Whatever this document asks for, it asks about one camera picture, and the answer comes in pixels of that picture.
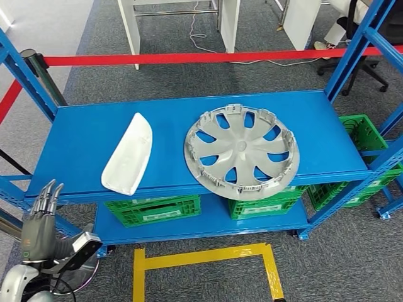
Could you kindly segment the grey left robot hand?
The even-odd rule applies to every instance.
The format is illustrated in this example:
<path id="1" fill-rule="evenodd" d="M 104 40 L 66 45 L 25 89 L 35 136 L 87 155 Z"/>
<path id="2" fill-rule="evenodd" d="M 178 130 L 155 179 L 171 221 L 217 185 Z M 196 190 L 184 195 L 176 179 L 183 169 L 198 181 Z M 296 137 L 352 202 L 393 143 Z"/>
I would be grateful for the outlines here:
<path id="1" fill-rule="evenodd" d="M 72 244 L 82 234 L 79 232 L 63 239 L 56 236 L 56 208 L 63 184 L 54 187 L 55 183 L 56 180 L 52 179 L 43 187 L 23 222 L 21 234 L 23 262 L 40 263 L 69 257 L 74 252 Z"/>

